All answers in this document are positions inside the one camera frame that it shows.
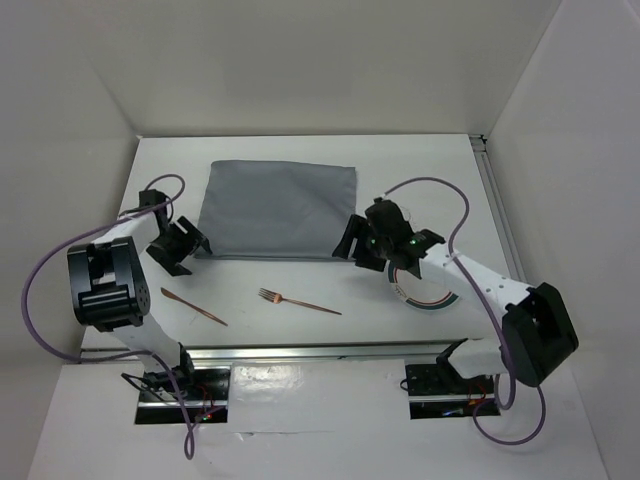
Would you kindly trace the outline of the grey cloth placemat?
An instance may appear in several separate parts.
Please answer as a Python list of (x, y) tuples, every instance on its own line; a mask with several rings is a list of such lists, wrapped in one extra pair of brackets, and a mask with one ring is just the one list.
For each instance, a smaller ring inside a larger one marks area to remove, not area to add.
[(197, 228), (204, 258), (330, 261), (356, 210), (353, 167), (271, 160), (211, 163)]

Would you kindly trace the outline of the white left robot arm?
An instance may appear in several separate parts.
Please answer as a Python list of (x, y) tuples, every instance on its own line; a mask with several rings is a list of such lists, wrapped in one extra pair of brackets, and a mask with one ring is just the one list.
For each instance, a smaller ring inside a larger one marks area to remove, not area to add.
[(191, 273), (182, 261), (211, 251), (208, 238), (186, 217), (168, 217), (168, 208), (110, 228), (91, 243), (67, 251), (74, 314), (83, 326), (107, 333), (137, 351), (143, 382), (176, 399), (196, 390), (197, 374), (185, 347), (168, 336), (151, 314), (151, 290), (140, 254), (148, 253), (172, 277)]

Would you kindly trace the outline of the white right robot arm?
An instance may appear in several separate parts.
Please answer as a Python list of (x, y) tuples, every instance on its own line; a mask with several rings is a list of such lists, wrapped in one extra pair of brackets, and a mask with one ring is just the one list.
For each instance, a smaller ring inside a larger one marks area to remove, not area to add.
[(451, 248), (441, 235), (413, 230), (390, 200), (376, 200), (363, 216), (351, 216), (333, 254), (360, 268), (404, 270), (489, 315), (495, 339), (457, 341), (442, 354), (436, 379), (448, 392), (460, 391), (472, 378), (501, 374), (538, 387), (579, 347), (554, 286), (509, 279)]

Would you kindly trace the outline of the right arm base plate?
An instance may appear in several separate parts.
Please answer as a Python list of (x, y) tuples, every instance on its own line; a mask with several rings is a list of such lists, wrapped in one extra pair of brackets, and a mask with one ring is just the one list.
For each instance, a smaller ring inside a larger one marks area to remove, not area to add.
[(437, 364), (407, 364), (399, 387), (408, 395), (412, 420), (499, 416), (489, 376), (463, 379)]

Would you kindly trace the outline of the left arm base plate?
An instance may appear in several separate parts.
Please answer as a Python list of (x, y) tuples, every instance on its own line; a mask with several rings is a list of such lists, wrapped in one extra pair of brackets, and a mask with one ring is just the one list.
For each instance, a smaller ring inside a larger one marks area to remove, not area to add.
[[(138, 391), (136, 425), (174, 425), (183, 422), (179, 402), (172, 388), (151, 387), (149, 375), (122, 373), (121, 378)], [(222, 424), (228, 421), (228, 398), (231, 379), (229, 366), (196, 369), (194, 386), (182, 390), (185, 408), (191, 422)]]

